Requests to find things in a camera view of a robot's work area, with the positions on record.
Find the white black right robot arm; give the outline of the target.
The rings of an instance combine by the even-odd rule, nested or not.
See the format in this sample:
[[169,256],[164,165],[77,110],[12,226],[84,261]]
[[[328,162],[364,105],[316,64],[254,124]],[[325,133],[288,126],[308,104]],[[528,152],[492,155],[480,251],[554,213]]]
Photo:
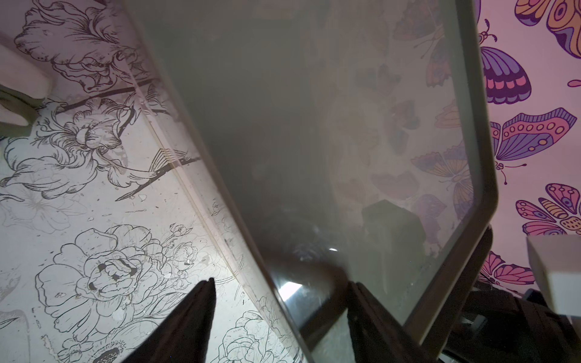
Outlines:
[[459,362],[578,362],[580,237],[529,236],[537,289],[470,292],[444,353]]

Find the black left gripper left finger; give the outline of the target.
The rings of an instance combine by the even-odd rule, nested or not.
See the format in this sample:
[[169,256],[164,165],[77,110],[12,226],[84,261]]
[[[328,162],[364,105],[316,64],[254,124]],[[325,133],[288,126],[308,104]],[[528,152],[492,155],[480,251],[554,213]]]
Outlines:
[[204,362],[216,308],[215,281],[200,281],[125,362]]

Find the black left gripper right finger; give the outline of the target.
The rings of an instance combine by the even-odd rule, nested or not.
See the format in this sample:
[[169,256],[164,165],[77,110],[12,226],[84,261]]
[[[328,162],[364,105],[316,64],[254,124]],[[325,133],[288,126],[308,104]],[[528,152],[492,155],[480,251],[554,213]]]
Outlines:
[[350,338],[357,363],[431,361],[363,284],[349,283],[347,302]]

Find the grey three-drawer storage box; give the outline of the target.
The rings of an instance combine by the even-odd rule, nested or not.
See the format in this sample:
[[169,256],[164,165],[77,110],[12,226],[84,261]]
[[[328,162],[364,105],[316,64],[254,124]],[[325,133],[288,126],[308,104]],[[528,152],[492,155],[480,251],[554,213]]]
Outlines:
[[285,322],[356,362],[363,284],[431,357],[492,246],[479,1],[124,1]]

